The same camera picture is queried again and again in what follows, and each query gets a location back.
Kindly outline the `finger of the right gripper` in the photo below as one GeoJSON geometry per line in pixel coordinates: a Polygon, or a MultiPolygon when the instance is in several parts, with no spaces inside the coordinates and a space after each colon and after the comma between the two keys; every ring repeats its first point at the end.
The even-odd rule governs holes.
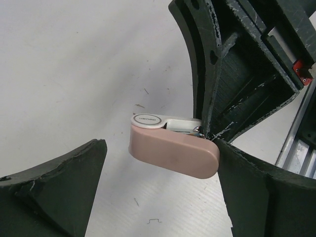
{"type": "Polygon", "coordinates": [[[209,139],[230,142],[293,101],[299,90],[248,35],[236,37],[224,53],[209,139]]]}
{"type": "Polygon", "coordinates": [[[210,133],[222,64],[220,27],[213,2],[177,0],[175,20],[185,40],[190,58],[194,117],[202,121],[204,133],[210,133]]]}

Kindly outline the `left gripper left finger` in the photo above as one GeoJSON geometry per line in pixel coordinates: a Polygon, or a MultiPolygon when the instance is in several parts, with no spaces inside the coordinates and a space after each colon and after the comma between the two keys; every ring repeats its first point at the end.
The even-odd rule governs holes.
{"type": "Polygon", "coordinates": [[[103,139],[0,179],[2,237],[83,237],[107,154],[103,139]]]}

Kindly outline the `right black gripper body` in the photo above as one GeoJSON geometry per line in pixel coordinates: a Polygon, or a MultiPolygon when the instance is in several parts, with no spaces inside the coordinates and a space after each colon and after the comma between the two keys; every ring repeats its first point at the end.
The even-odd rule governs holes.
{"type": "Polygon", "coordinates": [[[229,0],[247,30],[254,30],[298,90],[316,77],[314,0],[229,0]]]}

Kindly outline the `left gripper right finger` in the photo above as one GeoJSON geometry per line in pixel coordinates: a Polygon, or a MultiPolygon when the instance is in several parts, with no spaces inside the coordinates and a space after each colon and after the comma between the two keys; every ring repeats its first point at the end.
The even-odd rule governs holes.
{"type": "Polygon", "coordinates": [[[316,181],[217,139],[218,175],[235,237],[314,237],[316,181]]]}

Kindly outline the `pink mini stapler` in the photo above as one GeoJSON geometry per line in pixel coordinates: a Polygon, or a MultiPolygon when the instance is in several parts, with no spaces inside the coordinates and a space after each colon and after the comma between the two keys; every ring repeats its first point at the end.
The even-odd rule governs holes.
{"type": "Polygon", "coordinates": [[[219,168],[219,148],[205,138],[197,118],[135,114],[128,149],[139,161],[199,179],[219,168]]]}

